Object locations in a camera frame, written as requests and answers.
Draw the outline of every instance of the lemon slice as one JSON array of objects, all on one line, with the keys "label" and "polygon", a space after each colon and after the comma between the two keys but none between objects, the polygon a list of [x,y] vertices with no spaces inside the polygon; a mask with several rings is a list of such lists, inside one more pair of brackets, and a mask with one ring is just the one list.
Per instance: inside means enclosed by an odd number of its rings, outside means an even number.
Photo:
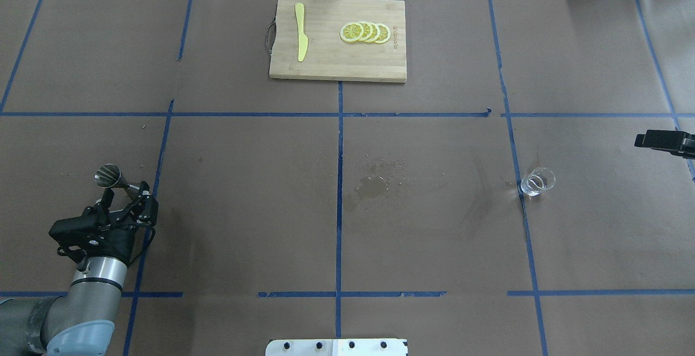
[{"label": "lemon slice", "polygon": [[364,40],[364,42],[375,42],[376,40],[379,40],[379,36],[382,34],[382,30],[374,22],[370,22],[369,25],[374,29],[374,33],[372,34],[372,37],[370,37],[367,40]]},{"label": "lemon slice", "polygon": [[362,37],[359,38],[360,41],[364,41],[372,37],[372,34],[374,34],[374,28],[372,27],[371,22],[367,21],[360,21],[358,24],[362,25],[364,31],[362,32]]},{"label": "lemon slice", "polygon": [[389,41],[390,39],[390,29],[384,24],[375,24],[376,27],[379,29],[379,36],[377,37],[376,40],[374,40],[375,44],[384,44],[385,42]]},{"label": "lemon slice", "polygon": [[340,38],[345,42],[356,42],[362,37],[364,27],[358,22],[348,22],[340,28]]}]

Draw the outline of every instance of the cutting board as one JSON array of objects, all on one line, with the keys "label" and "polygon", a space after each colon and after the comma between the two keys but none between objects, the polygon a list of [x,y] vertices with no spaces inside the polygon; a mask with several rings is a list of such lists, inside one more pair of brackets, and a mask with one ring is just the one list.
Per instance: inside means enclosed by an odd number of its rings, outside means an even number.
[{"label": "cutting board", "polygon": [[[298,61],[295,4],[305,5],[308,49]],[[348,22],[368,21],[390,27],[384,44],[344,42]],[[325,81],[405,82],[405,2],[391,0],[277,0],[276,36],[270,77]]]}]

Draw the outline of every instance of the yellow plastic knife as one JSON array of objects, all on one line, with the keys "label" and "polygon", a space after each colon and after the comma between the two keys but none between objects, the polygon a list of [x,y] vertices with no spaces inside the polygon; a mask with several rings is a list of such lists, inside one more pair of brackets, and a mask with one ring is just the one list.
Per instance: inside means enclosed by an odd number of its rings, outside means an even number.
[{"label": "yellow plastic knife", "polygon": [[297,3],[295,5],[295,14],[297,15],[297,34],[299,37],[299,50],[297,60],[303,61],[308,48],[308,37],[304,33],[304,4]]}]

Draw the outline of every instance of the shot glass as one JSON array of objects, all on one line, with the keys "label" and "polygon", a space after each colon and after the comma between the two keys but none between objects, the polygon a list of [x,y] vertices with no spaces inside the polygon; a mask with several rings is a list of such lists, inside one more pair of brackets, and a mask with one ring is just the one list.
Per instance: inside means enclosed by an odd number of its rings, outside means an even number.
[{"label": "shot glass", "polygon": [[533,197],[540,195],[555,186],[555,174],[548,168],[535,168],[531,174],[525,176],[519,187],[521,191]]}]

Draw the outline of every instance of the light blue joint cap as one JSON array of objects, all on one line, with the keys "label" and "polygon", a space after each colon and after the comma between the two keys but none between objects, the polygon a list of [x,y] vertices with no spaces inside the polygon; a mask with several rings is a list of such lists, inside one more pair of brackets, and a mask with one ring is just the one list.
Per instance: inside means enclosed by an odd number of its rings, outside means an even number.
[{"label": "light blue joint cap", "polygon": [[109,348],[115,325],[99,319],[68,327],[49,343],[48,356],[103,356]]}]

